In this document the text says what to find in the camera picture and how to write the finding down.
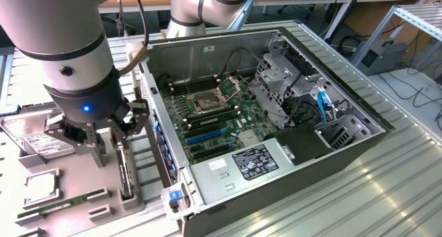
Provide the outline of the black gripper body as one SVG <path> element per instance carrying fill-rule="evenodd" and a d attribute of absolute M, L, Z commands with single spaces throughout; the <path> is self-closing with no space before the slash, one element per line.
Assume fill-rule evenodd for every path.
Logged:
<path fill-rule="evenodd" d="M 118 70 L 112 69 L 99 84 L 80 91 L 61 91 L 44 86 L 67 119 L 95 123 L 111 116 L 122 120 L 130 111 L 119 84 Z"/>

